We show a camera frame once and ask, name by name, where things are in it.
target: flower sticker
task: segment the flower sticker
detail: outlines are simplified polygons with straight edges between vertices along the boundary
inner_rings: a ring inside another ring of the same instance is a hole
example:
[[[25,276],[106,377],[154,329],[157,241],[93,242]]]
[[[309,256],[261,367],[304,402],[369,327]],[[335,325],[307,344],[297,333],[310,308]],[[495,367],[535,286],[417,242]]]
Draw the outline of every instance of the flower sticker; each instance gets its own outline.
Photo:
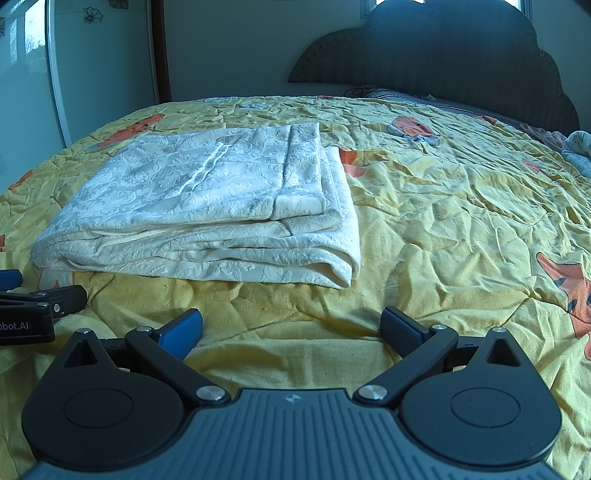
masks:
[[[96,8],[87,7],[83,12],[84,17],[82,17],[82,20],[84,23],[101,23],[103,21],[103,14]]]
[[[129,0],[109,0],[109,5],[117,10],[127,10],[129,8]]]

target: yellow quilt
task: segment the yellow quilt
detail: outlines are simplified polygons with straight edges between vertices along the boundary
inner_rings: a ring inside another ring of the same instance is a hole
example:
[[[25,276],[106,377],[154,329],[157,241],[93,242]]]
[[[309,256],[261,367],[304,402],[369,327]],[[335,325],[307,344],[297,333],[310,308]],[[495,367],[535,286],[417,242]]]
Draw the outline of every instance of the yellow quilt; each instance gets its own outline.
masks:
[[[65,275],[32,265],[35,238],[133,135],[302,122],[320,122],[323,145],[342,148],[361,235],[362,268],[351,288]],[[232,393],[352,392],[398,359],[378,337],[382,309],[393,304],[424,325],[445,323],[463,335],[507,327],[562,409],[549,464],[566,479],[588,480],[590,186],[559,154],[494,119],[410,103],[211,99],[113,122],[0,196],[0,268],[21,270],[18,291],[74,282],[89,293],[86,310],[56,324],[55,342],[0,348],[0,478],[16,479],[33,464],[22,407],[79,327],[123,336],[196,307],[205,333],[186,361]]]

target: folded white blanket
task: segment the folded white blanket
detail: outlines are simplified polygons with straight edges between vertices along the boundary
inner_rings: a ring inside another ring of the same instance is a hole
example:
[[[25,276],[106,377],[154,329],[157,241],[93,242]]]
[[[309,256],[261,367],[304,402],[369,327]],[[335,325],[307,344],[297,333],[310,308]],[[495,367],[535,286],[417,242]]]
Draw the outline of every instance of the folded white blanket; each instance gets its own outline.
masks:
[[[361,261],[338,149],[318,124],[144,136],[35,241],[40,268],[350,286]]]

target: orange cartoon print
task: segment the orange cartoon print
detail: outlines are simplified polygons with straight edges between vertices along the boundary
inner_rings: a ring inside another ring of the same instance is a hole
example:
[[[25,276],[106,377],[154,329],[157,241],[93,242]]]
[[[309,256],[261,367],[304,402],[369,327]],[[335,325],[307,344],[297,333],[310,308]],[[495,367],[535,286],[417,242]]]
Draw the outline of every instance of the orange cartoon print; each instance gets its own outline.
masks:
[[[30,177],[31,177],[31,175],[33,175],[33,171],[32,171],[32,170],[29,170],[27,173],[25,173],[25,174],[24,174],[24,175],[21,177],[21,179],[20,179],[19,181],[17,181],[17,182],[15,182],[15,183],[13,183],[12,185],[10,185],[10,186],[8,187],[8,190],[14,190],[14,189],[15,189],[15,188],[17,188],[17,187],[20,187],[20,186],[23,184],[23,182],[24,182],[26,179],[28,179],[28,178],[30,178]]]
[[[343,169],[352,177],[358,179],[365,174],[367,168],[355,167],[353,162],[357,159],[357,152],[345,147],[337,147],[339,149],[340,162],[343,164]]]
[[[585,278],[582,265],[554,263],[541,252],[536,258],[554,284],[567,295],[566,309],[575,338],[591,333],[591,282]],[[591,339],[585,346],[585,357],[591,360]]]
[[[523,160],[523,165],[525,165],[534,173],[540,173],[542,171],[542,169],[538,165],[536,165],[533,162],[530,162],[529,160]]]
[[[425,142],[431,146],[439,145],[439,138],[427,125],[417,122],[411,116],[399,116],[391,125],[388,125],[388,133],[413,142]]]
[[[122,142],[123,140],[127,140],[128,138],[133,137],[134,135],[139,134],[146,130],[150,125],[159,122],[164,117],[163,113],[155,113],[154,115],[144,118],[139,122],[134,123],[126,128],[116,131],[113,135],[111,135],[106,140],[102,142],[98,142],[96,145],[92,145],[86,149],[87,152],[92,150],[97,150],[98,148],[106,147],[108,145],[112,145],[114,143]]]

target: silver bolt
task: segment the silver bolt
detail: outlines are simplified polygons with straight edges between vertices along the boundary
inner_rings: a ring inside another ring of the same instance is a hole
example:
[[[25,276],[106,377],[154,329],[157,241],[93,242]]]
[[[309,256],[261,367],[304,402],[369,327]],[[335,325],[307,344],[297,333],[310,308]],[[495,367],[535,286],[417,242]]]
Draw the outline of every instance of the silver bolt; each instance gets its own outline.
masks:
[[[199,400],[220,401],[226,396],[226,391],[222,387],[208,385],[207,387],[198,388],[195,395]]]
[[[381,385],[364,385],[357,393],[366,400],[383,400],[388,395],[388,390]]]

